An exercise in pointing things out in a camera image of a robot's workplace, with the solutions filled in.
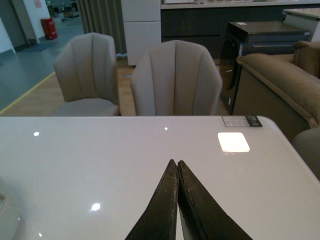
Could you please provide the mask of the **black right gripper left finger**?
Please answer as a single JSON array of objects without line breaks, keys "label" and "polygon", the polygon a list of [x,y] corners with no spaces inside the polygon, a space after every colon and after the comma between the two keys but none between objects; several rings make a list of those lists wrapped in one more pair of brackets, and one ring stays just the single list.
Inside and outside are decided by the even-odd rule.
[{"label": "black right gripper left finger", "polygon": [[177,231],[179,173],[171,159],[127,240],[174,240]]}]

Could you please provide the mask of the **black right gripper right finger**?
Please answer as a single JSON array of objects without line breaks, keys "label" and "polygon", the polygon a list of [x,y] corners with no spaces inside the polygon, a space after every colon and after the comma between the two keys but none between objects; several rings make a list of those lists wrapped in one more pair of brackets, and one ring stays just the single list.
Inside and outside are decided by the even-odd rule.
[{"label": "black right gripper right finger", "polygon": [[184,161],[179,174],[178,207],[185,240],[250,240],[220,207]]}]

